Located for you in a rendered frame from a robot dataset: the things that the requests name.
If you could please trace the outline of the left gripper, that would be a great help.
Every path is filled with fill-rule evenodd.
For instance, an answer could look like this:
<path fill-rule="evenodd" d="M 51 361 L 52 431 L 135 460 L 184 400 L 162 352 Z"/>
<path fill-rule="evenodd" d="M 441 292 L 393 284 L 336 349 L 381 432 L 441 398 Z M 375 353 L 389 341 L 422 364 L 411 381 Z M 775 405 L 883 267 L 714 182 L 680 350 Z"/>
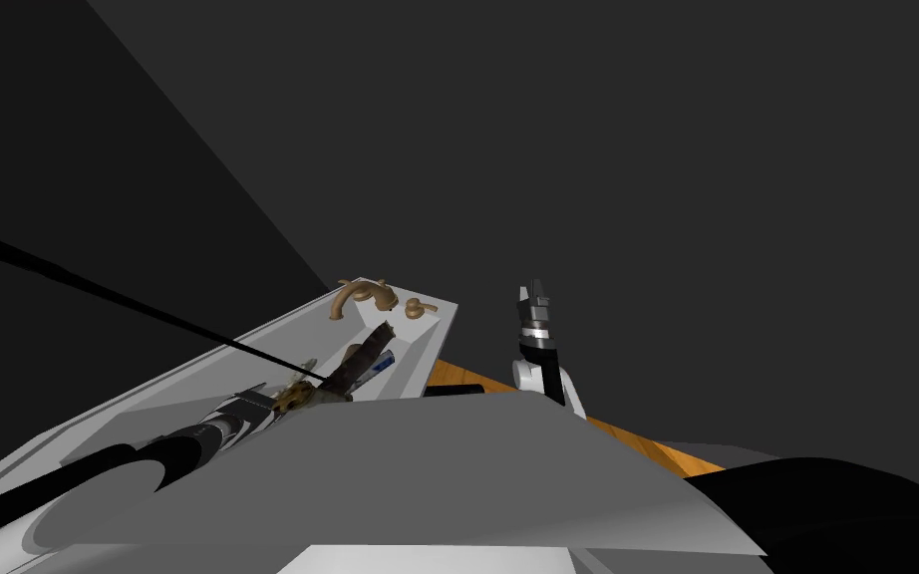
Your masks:
<path fill-rule="evenodd" d="M 261 387 L 245 389 L 245 391 L 237 393 L 235 396 L 272 411 L 277 418 L 282 417 L 283 413 L 276 407 L 276 398 L 270 394 L 260 393 L 260 388 Z"/>

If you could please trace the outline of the bronze faucet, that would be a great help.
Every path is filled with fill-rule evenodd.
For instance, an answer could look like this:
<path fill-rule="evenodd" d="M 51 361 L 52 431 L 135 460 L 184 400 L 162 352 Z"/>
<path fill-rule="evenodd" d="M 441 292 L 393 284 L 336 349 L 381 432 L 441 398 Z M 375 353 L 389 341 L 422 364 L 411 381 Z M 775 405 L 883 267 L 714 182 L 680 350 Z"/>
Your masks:
<path fill-rule="evenodd" d="M 339 283 L 342 287 L 330 307 L 329 319 L 331 321 L 338 321 L 344 317 L 343 307 L 347 299 L 354 299 L 357 302 L 373 299 L 376 309 L 380 312 L 392 311 L 399 304 L 397 292 L 384 279 L 376 282 L 341 279 Z"/>

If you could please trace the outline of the golden brown small object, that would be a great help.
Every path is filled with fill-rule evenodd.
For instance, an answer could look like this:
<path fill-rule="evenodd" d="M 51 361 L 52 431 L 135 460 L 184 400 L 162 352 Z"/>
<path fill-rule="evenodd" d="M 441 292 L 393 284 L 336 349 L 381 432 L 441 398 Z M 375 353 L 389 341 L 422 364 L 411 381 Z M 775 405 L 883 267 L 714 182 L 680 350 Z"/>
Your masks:
<path fill-rule="evenodd" d="M 274 397 L 272 411 L 285 414 L 291 411 L 306 409 L 313 404 L 318 388 L 309 381 L 297 381 L 282 389 Z"/>

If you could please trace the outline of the dark brown long bottle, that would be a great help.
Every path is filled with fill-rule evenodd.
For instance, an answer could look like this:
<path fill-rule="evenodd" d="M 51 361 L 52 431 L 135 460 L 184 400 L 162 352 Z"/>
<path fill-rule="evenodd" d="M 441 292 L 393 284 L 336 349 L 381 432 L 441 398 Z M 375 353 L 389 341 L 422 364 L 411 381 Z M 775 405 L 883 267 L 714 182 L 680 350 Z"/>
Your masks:
<path fill-rule="evenodd" d="M 329 375 L 319 389 L 339 396 L 351 395 L 359 387 L 359 380 L 370 371 L 395 337 L 393 328 L 383 322 L 365 339 L 358 350 Z"/>

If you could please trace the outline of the white washbasin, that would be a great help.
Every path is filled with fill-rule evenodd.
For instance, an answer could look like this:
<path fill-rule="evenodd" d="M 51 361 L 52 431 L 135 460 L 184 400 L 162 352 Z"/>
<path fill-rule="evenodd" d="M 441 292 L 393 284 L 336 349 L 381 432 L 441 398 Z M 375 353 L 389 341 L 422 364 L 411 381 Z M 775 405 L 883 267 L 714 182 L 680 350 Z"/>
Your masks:
<path fill-rule="evenodd" d="M 354 397 L 358 401 L 414 398 L 424 391 L 458 306 L 403 287 L 394 291 L 400 303 L 389 312 L 378 311 L 373 299 L 347 299 L 343 319 L 331 321 L 336 292 L 330 292 L 237 340 L 289 363 L 302 365 L 313 359 L 314 374 L 328 376 L 349 345 L 361 343 L 375 327 L 388 322 L 395 331 L 388 345 L 395 363 L 360 387 Z M 414 297 L 437 305 L 438 312 L 408 319 L 405 302 Z M 198 422 L 244 389 L 261 387 L 260 393 L 274 393 L 290 377 L 290 370 L 236 348 L 214 348 L 30 439 L 0 461 L 0 493 L 116 443 L 143 446 Z M 32 521 L 28 515 L 0 530 L 0 574 L 22 574 L 49 558 L 47 552 L 32 552 L 22 544 L 23 532 Z"/>

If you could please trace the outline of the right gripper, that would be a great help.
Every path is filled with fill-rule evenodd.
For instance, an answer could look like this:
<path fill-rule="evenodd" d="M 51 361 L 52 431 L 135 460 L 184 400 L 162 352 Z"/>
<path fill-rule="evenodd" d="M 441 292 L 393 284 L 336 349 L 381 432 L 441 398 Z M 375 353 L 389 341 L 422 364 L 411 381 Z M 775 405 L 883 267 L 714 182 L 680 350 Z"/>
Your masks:
<path fill-rule="evenodd" d="M 540 279 L 531 280 L 531 297 L 529 288 L 520 286 L 516 303 L 518 318 L 524 328 L 539 328 L 540 324 L 550 321 L 550 300 L 546 297 Z"/>

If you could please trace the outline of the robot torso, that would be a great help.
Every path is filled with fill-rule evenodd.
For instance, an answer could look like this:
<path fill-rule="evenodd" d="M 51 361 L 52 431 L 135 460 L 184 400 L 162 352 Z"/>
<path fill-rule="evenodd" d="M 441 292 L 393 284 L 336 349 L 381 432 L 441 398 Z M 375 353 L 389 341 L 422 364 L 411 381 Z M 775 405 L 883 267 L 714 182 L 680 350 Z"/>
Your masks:
<path fill-rule="evenodd" d="M 51 505 L 29 574 L 770 574 L 707 496 L 535 393 L 321 406 L 159 474 Z"/>

